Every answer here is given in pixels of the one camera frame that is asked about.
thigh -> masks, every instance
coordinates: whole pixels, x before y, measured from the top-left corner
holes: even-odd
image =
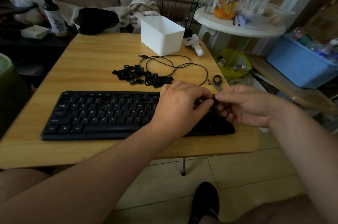
[[[49,177],[47,173],[34,169],[12,169],[0,172],[0,203]]]
[[[236,224],[324,224],[308,195],[263,204],[245,213]]]

metal table leg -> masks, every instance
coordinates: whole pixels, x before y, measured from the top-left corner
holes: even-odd
[[[186,175],[186,158],[182,158],[182,171],[181,175],[185,176]]]

tile floor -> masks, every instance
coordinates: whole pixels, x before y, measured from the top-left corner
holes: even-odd
[[[135,180],[104,224],[188,223],[192,196],[202,181],[218,190],[220,221],[233,221],[265,202],[304,193],[291,163],[270,133],[261,133],[259,150],[248,154],[154,160]]]

person's left hand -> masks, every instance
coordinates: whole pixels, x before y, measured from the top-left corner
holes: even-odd
[[[193,109],[197,98],[206,98]],[[158,105],[149,126],[171,139],[187,134],[209,111],[214,101],[212,93],[205,87],[177,81],[165,84],[161,90]]]

person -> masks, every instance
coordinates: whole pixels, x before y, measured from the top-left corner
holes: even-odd
[[[193,109],[199,97],[206,100]],[[207,88],[195,84],[164,85],[151,122],[115,146],[47,179],[34,170],[0,173],[1,190],[4,177],[10,188],[0,197],[1,223],[102,223],[149,162],[207,113],[212,97]],[[338,223],[337,140],[295,105],[254,88],[231,87],[215,98],[219,115],[229,122],[272,131],[309,195],[260,206],[235,223]],[[13,178],[28,179],[28,185],[16,188]],[[216,189],[202,183],[193,198],[189,224],[218,223],[218,213]]]

